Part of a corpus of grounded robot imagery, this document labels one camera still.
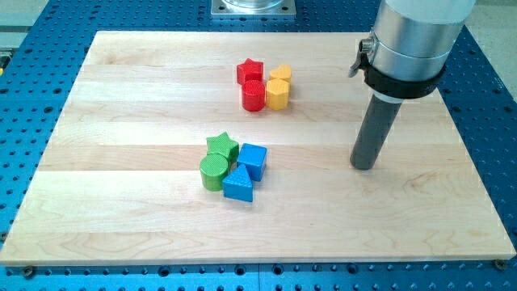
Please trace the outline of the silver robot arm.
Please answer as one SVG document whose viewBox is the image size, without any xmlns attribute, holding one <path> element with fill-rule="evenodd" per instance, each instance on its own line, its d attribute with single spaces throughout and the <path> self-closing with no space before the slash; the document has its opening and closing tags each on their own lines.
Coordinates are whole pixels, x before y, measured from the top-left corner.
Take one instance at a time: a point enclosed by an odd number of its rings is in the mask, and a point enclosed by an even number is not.
<svg viewBox="0 0 517 291">
<path fill-rule="evenodd" d="M 367 38 L 359 42 L 349 76 L 364 72 L 376 95 L 429 95 L 475 0 L 382 0 Z"/>
</svg>

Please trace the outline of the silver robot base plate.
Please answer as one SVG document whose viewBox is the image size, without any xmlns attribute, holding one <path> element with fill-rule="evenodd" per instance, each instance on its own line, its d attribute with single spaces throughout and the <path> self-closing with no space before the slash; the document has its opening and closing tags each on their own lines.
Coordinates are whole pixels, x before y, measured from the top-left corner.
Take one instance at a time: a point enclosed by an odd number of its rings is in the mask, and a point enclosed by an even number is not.
<svg viewBox="0 0 517 291">
<path fill-rule="evenodd" d="M 212 0 L 211 15 L 216 17 L 245 17 L 296 15 L 294 0 Z"/>
</svg>

